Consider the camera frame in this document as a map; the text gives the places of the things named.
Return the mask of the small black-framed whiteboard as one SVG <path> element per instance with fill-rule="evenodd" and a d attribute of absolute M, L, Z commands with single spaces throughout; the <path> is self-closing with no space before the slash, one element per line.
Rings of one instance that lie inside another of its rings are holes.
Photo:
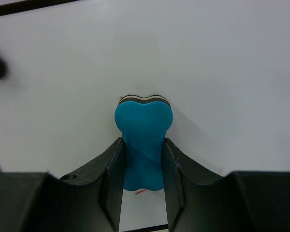
<path fill-rule="evenodd" d="M 165 140 L 220 176 L 290 172 L 290 0 L 0 0 L 0 58 L 1 172 L 85 165 L 126 95 L 166 98 Z M 163 230 L 164 188 L 123 188 L 118 231 Z"/>

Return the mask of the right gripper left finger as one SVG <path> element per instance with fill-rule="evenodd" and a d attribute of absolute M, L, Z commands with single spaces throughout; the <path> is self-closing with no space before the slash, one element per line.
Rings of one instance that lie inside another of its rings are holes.
<path fill-rule="evenodd" d="M 0 232 L 117 232 L 124 171 L 122 138 L 61 178 L 0 171 Z"/>

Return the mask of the blue bone-shaped eraser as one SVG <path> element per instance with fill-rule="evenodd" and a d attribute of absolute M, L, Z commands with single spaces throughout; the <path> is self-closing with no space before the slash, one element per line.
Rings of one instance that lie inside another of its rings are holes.
<path fill-rule="evenodd" d="M 115 110 L 115 123 L 126 145 L 124 189 L 164 188 L 162 145 L 173 122 L 170 103 L 160 95 L 126 95 Z"/>

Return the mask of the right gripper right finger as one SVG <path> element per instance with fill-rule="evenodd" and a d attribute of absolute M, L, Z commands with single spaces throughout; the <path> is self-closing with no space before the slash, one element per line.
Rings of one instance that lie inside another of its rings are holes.
<path fill-rule="evenodd" d="M 162 171 L 171 232 L 290 232 L 290 172 L 220 176 L 169 139 Z"/>

